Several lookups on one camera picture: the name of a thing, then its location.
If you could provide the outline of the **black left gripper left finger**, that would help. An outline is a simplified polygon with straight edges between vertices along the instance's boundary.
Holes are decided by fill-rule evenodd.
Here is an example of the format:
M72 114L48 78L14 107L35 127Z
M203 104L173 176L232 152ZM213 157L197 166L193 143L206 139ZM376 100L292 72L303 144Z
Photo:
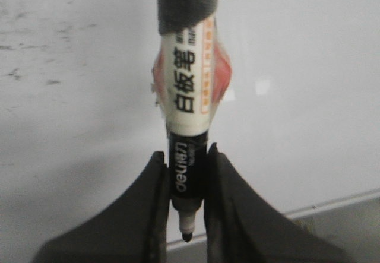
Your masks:
M166 262L169 170L156 151L106 209L46 242L33 262Z

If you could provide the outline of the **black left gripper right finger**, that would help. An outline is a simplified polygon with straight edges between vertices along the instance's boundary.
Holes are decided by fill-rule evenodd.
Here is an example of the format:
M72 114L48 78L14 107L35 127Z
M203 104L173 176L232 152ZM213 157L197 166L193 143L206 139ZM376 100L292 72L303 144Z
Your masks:
M208 262L348 262L341 248L295 225L262 199L216 144L207 155Z

